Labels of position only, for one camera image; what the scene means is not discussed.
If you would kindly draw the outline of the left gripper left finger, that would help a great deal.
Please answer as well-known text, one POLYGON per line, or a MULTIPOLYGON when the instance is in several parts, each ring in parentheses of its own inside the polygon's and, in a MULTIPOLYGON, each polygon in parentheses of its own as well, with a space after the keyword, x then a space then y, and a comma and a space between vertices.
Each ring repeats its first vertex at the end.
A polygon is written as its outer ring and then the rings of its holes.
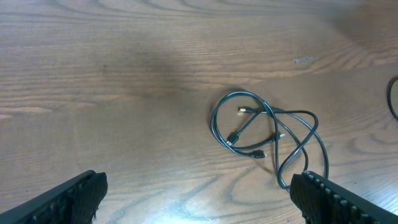
POLYGON ((92 223, 107 194, 104 172, 88 170, 1 214, 1 223, 92 223))

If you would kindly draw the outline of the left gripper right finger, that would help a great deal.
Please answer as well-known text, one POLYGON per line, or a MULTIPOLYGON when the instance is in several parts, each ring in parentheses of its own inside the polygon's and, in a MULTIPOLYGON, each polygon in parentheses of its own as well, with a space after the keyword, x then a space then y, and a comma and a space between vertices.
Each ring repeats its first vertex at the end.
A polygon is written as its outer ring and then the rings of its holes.
POLYGON ((290 199, 311 224, 397 224, 397 215, 312 172, 295 174, 290 199))

